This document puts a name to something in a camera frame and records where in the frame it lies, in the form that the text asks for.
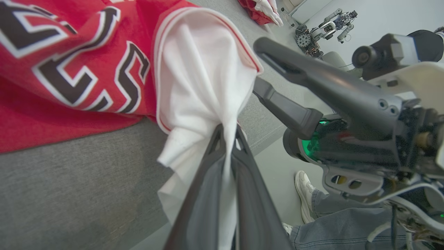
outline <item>wire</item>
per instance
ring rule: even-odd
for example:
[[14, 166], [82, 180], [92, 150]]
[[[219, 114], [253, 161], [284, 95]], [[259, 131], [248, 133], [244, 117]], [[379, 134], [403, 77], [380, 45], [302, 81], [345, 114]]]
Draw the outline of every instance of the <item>wire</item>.
[[343, 68], [343, 67], [347, 67], [347, 66], [350, 66], [350, 65], [352, 65], [353, 63], [351, 63], [351, 64], [349, 64], [349, 65], [346, 65], [346, 66], [342, 66], [342, 67], [338, 67], [338, 68]]
[[373, 242], [373, 240], [376, 238], [376, 236], [378, 236], [380, 233], [384, 232], [385, 230], [389, 229], [391, 227], [391, 223], [390, 222], [386, 222], [384, 224], [382, 224], [381, 226], [375, 228], [375, 230], [373, 230], [373, 232], [371, 232], [368, 237], [367, 237], [367, 241], [368, 242]]
[[287, 22], [290, 27], [294, 28], [295, 30], [298, 30], [297, 28], [295, 28], [296, 25], [295, 26], [291, 26], [291, 24], [288, 22], [287, 15], [284, 15], [284, 19], [285, 19], [285, 22]]
[[391, 228], [392, 228], [392, 232], [391, 232], [391, 236], [392, 236], [392, 248], [394, 250], [396, 250], [396, 205], [392, 206], [392, 223], [391, 223]]
[[411, 232], [407, 232], [407, 250], [413, 250], [413, 236]]
[[379, 227], [375, 228], [373, 232], [371, 232], [367, 237], [367, 242], [365, 242], [365, 250], [373, 250], [374, 247], [372, 246], [373, 240], [378, 236], [380, 233], [384, 232], [385, 230], [389, 229], [391, 226], [390, 222], [386, 222]]

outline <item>blue jeans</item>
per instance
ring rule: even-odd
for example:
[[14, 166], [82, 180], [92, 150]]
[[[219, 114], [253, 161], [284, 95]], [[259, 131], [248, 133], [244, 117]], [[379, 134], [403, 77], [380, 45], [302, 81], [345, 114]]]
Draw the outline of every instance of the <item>blue jeans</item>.
[[[314, 222], [295, 226], [290, 242], [301, 250], [348, 250], [365, 248], [368, 235], [378, 226], [391, 220], [391, 211], [381, 206], [365, 206], [345, 200], [338, 195], [313, 191], [312, 217]], [[398, 226], [397, 245], [405, 245], [405, 231]], [[375, 249], [392, 249], [390, 230], [379, 234], [372, 242]]]

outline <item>red fabric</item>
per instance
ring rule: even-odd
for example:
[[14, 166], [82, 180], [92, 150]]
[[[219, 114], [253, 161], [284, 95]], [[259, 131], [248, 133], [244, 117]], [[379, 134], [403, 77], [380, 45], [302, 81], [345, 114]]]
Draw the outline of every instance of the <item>red fabric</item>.
[[113, 131], [144, 116], [155, 120], [156, 27], [189, 6], [195, 5], [0, 2], [0, 152]]
[[274, 23], [271, 18], [265, 15], [263, 12], [254, 9], [256, 2], [253, 0], [238, 0], [240, 5], [247, 11], [251, 19], [253, 19], [258, 25], [264, 25]]

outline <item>humanoid robot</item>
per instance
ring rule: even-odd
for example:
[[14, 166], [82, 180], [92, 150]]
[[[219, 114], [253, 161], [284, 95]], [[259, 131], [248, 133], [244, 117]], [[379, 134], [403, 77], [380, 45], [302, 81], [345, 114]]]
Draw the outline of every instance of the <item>humanoid robot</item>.
[[337, 37], [337, 40], [340, 43], [344, 43], [345, 37], [354, 28], [352, 22], [357, 15], [356, 11], [343, 13], [342, 9], [337, 9], [326, 17], [323, 23], [317, 28], [313, 28], [311, 31], [308, 30], [307, 25], [301, 24], [296, 28], [296, 34], [294, 37], [296, 44], [300, 48], [305, 49], [306, 55], [321, 58], [324, 53], [319, 50], [320, 47], [317, 41], [321, 38], [329, 40], [333, 37], [333, 34], [336, 31], [343, 30]]

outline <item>shoe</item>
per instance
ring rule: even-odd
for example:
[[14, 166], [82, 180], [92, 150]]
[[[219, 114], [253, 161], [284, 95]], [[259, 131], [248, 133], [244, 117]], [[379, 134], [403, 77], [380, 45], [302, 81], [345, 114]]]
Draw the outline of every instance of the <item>shoe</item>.
[[290, 226], [290, 225], [288, 225], [288, 224], [286, 224], [286, 223], [283, 223], [283, 222], [282, 222], [282, 226], [284, 227], [285, 232], [287, 232], [288, 237], [290, 237], [290, 235], [291, 235], [291, 230], [293, 230], [293, 227]]
[[302, 220], [305, 224], [313, 222], [314, 219], [310, 215], [310, 211], [312, 211], [311, 197], [316, 188], [313, 187], [304, 171], [298, 171], [296, 173], [294, 176], [294, 186], [296, 187], [296, 191], [301, 198]]

